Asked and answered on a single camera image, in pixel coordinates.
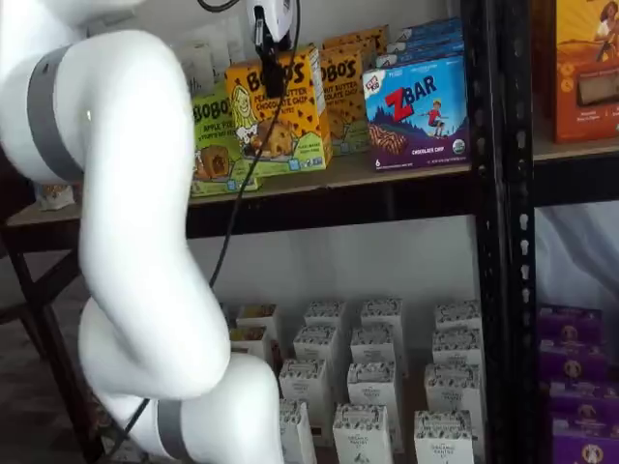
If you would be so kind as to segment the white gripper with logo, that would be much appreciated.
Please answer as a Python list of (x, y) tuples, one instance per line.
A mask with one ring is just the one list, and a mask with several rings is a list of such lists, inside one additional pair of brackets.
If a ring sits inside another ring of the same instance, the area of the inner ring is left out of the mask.
[(282, 96), (285, 71), (279, 54), (291, 45), (294, 9), (285, 0), (249, 0), (247, 13), (251, 38), (262, 63), (267, 96)]

